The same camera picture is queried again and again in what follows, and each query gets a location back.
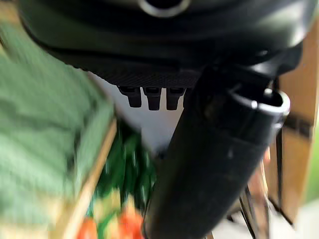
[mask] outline wooden frame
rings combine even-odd
[[[305,137],[298,131],[284,127],[282,144],[277,140],[271,146],[271,163],[266,168],[269,196],[278,210],[292,224],[303,202],[308,167],[312,158],[317,111],[319,21],[316,20],[304,40],[304,52],[299,67],[280,78],[280,89],[291,99],[291,114],[305,120],[312,134]],[[282,181],[278,180],[277,156],[282,152]]]

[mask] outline white surface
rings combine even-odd
[[[167,146],[182,113],[182,99],[179,99],[177,111],[166,110],[166,90],[162,89],[160,110],[149,111],[148,100],[141,89],[142,107],[131,108],[128,98],[118,88],[94,75],[99,85],[116,103],[117,111],[131,125],[142,131],[144,143],[152,150]]]

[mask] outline black plastic handle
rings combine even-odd
[[[144,218],[147,239],[201,239],[239,197],[289,113],[282,92],[195,91]]]

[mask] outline green vegetable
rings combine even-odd
[[[142,213],[144,212],[146,208],[146,204],[149,199],[150,190],[151,190],[150,175],[149,175],[149,172],[145,171],[141,175],[139,179],[139,183],[137,184],[135,193],[134,193],[135,203]]]
[[[98,225],[98,239],[104,239],[105,229],[107,228],[109,222],[116,218],[120,211],[114,211],[110,213],[99,225]]]

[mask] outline produce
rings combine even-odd
[[[85,218],[77,239],[97,239],[96,223],[92,218]]]

